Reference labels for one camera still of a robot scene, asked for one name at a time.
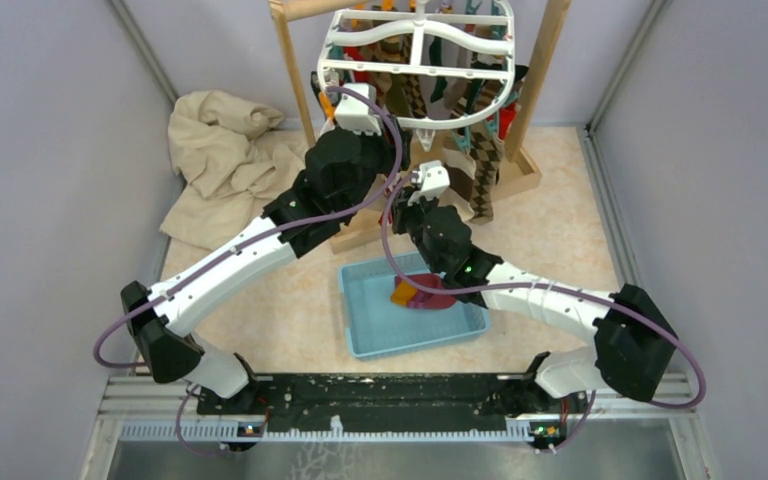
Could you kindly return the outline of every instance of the gray wall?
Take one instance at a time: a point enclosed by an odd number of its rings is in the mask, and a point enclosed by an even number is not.
[[[0,1],[0,479],[78,473],[93,341],[162,246],[168,113],[104,2]]]
[[[225,90],[283,110],[296,119],[289,126],[300,128],[267,0],[127,3],[179,93]],[[432,0],[434,9],[437,4]],[[454,4],[462,12],[466,2]],[[517,16],[517,61],[527,63],[546,2],[513,0],[511,4]],[[485,0],[482,9],[489,12],[489,5],[490,0]],[[649,0],[572,1],[535,123],[590,120],[648,5]],[[304,78],[316,67],[330,18],[323,15],[291,24]],[[312,95],[308,104],[318,112]]]
[[[725,475],[768,478],[768,2],[672,2],[598,132]]]

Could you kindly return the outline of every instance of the floor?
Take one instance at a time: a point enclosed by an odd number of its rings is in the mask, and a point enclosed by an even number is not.
[[[496,217],[472,226],[473,241],[523,270],[599,290],[617,280],[574,127],[530,129],[525,145],[543,173],[540,186],[496,202]],[[394,253],[412,251],[394,237]],[[208,252],[172,241],[163,278]],[[522,371],[546,350],[581,342],[566,332],[507,312],[491,312],[492,328],[475,341],[396,357],[359,361],[349,355],[337,269],[383,256],[370,244],[339,255],[327,244],[241,291],[197,333],[243,355],[257,372]]]

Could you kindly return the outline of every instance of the crumpled fabric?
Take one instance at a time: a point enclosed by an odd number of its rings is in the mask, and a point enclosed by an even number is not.
[[[238,234],[304,168],[307,145],[269,132],[284,115],[221,91],[178,99],[169,119],[169,154],[187,186],[160,230],[216,249]]]

